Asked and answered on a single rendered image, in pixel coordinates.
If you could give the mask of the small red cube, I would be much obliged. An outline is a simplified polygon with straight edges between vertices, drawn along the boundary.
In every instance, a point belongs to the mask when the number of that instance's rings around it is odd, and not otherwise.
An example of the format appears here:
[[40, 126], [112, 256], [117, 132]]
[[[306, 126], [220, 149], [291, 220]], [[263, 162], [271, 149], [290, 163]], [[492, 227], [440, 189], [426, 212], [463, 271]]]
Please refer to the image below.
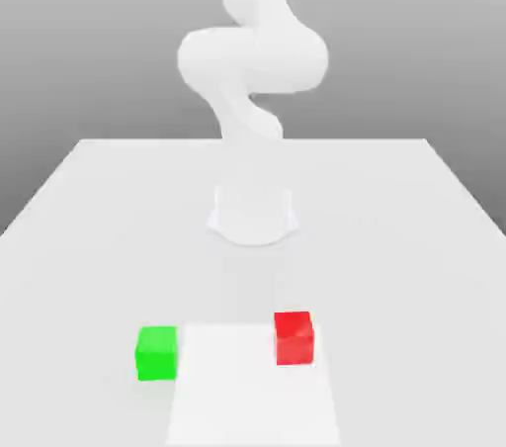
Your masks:
[[308, 311], [275, 312], [275, 353], [279, 366], [311, 364], [315, 333]]

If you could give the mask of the small green cube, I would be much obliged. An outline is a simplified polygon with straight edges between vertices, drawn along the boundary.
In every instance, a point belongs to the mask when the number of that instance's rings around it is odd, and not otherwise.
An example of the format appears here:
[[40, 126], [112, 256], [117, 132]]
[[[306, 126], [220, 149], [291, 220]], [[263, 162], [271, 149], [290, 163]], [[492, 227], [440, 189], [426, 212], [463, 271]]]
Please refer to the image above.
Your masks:
[[134, 357], [140, 381], [175, 381], [179, 363], [178, 328], [143, 326], [138, 332]]

